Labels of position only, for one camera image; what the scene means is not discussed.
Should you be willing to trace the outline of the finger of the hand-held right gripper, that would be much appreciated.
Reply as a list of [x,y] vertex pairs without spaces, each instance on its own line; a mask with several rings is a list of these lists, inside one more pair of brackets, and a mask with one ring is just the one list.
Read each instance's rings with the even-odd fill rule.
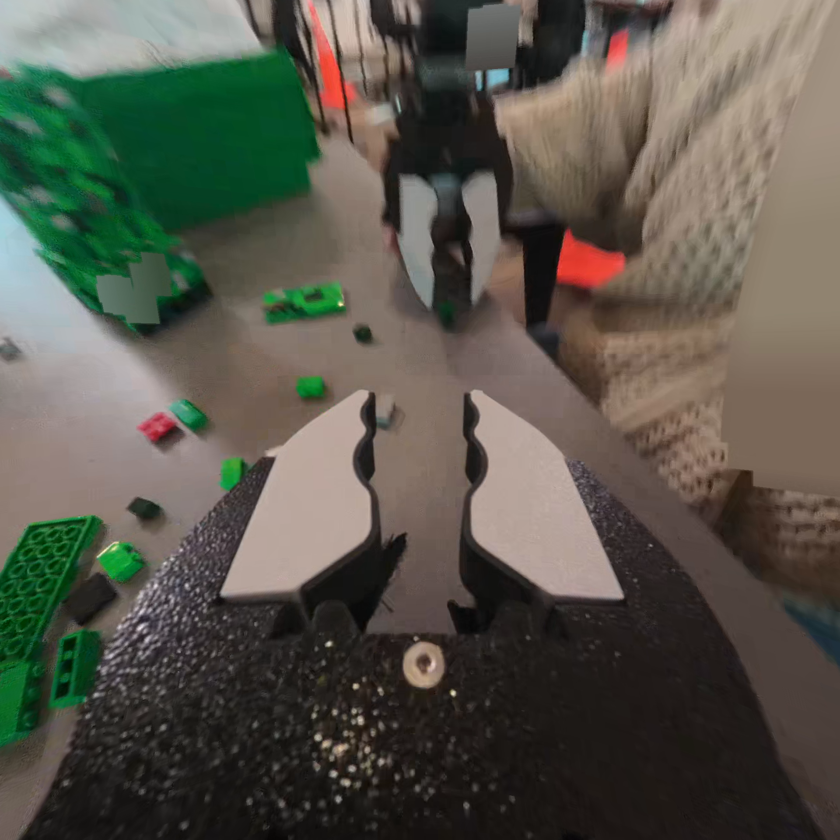
[[485,293],[501,244],[495,175],[473,174],[462,187],[462,200],[469,220],[469,300],[474,307]]
[[434,306],[434,243],[436,192],[418,175],[399,175],[400,231],[398,247],[407,277],[426,310]]

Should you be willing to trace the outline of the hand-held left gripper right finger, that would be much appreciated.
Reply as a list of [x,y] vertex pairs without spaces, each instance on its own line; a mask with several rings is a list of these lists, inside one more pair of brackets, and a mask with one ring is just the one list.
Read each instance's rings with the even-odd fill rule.
[[564,453],[480,390],[465,395],[465,546],[549,603],[617,604],[623,588]]

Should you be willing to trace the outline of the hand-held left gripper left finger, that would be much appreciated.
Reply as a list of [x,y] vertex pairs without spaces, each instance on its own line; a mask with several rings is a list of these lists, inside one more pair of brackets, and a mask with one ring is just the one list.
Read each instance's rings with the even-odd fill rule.
[[362,597],[382,541],[375,431],[375,394],[358,390],[273,450],[221,601],[312,606],[336,585]]

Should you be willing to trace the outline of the person's right forearm knit sleeve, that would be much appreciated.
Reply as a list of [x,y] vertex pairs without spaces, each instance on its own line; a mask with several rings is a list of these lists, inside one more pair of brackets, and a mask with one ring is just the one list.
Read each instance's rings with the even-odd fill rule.
[[786,123],[833,2],[720,2],[614,70],[580,60],[496,106],[511,207],[624,252],[596,296],[734,309]]

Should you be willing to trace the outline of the green lego plate assembly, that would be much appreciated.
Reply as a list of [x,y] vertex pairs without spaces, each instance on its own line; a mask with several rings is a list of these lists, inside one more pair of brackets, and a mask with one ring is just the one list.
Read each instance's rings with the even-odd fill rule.
[[338,282],[269,291],[261,302],[268,324],[322,319],[345,313],[346,308]]

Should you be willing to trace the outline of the green sloped lego brick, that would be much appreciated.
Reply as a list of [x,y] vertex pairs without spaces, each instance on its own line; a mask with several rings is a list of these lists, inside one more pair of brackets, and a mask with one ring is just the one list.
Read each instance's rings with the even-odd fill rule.
[[145,560],[130,542],[115,541],[102,549],[97,562],[103,573],[114,582],[127,583],[145,567]]

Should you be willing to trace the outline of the black lego tile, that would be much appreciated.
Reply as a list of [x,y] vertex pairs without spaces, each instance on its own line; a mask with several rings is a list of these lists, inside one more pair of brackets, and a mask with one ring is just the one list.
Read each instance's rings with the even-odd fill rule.
[[109,577],[96,572],[76,586],[64,599],[62,606],[74,624],[86,627],[118,596]]

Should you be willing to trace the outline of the large green lego plate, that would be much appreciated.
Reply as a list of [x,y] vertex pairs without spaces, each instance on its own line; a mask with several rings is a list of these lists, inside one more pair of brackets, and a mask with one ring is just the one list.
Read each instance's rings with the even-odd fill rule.
[[96,516],[27,525],[1,572],[2,668],[37,655],[102,526]]

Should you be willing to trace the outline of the green three-hole lego brick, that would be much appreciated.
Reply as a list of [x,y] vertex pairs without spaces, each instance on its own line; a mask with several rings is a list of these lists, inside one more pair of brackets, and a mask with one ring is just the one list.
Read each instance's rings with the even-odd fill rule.
[[99,631],[83,628],[59,640],[49,709],[84,703],[95,684],[101,656],[102,637]]

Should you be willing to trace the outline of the green long lego brick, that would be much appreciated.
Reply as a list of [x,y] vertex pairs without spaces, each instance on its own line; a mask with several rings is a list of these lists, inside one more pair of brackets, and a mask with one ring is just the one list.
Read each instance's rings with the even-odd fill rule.
[[39,723],[45,669],[38,659],[1,668],[1,748],[26,739]]

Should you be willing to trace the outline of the green printed lego box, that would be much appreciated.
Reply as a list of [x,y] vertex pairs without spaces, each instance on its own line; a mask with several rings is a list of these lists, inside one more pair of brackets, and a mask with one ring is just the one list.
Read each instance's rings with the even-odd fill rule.
[[[36,255],[69,293],[98,315],[151,334],[212,292],[182,241],[168,233],[124,174],[104,129],[72,94],[73,77],[17,66],[2,71],[2,198],[35,241]],[[138,322],[108,312],[98,279],[136,287],[144,256],[167,279],[157,315]]]

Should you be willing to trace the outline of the black stand leg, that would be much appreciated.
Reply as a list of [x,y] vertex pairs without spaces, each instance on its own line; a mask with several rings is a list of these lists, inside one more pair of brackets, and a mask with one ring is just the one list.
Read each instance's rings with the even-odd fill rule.
[[546,323],[557,287],[566,228],[541,224],[521,232],[524,313],[527,329]]

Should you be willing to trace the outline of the orange object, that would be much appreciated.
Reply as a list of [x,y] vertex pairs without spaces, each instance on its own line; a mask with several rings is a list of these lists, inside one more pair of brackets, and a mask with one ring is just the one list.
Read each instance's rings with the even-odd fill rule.
[[595,289],[619,275],[625,264],[623,254],[594,247],[568,230],[563,237],[557,282],[561,286]]

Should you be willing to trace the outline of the orange traffic cone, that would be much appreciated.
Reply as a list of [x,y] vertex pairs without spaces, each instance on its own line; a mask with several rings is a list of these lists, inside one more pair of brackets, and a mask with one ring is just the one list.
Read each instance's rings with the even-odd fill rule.
[[320,92],[322,104],[326,109],[343,109],[357,99],[357,92],[353,83],[343,79],[340,63],[335,54],[334,43],[322,25],[319,6],[314,2],[306,2],[309,27],[316,50],[316,61],[320,75]]

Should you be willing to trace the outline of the plain green box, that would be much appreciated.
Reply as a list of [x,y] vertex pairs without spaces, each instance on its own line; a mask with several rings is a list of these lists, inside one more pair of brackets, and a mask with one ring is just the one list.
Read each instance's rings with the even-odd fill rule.
[[78,79],[144,208],[177,233],[310,190],[314,119],[284,50]]

